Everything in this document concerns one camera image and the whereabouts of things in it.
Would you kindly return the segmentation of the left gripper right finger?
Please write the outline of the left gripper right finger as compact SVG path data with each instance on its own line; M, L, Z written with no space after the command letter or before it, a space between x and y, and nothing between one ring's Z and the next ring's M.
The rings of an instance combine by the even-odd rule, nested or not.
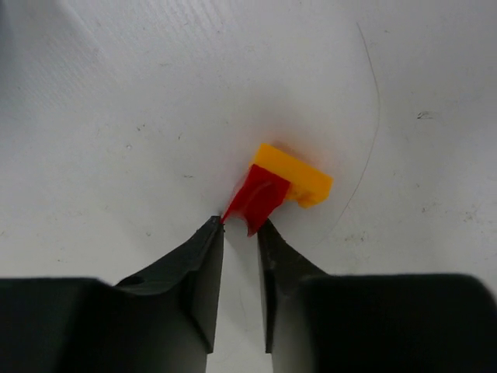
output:
M257 234L275 372L494 372L496 302L466 274L327 274Z

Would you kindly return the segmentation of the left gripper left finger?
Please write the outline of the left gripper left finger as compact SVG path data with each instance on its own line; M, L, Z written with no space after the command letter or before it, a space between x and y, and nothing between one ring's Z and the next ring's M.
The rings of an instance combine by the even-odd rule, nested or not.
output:
M87 277L1 281L3 372L203 372L214 349L224 227L117 284Z

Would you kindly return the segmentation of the orange lego piece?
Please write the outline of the orange lego piece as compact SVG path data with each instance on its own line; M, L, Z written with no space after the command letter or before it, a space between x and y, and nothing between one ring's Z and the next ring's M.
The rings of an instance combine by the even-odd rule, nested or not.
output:
M269 144L260 145L253 164L286 180L290 184L286 199L302 208L320 204L332 188L331 176Z

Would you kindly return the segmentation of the small red lego piece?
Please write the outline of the small red lego piece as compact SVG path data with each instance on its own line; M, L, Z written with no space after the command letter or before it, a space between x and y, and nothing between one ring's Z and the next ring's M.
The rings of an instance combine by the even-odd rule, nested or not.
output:
M222 215L221 222L240 218L252 236L263 226L272 212L285 200L290 182L253 164Z

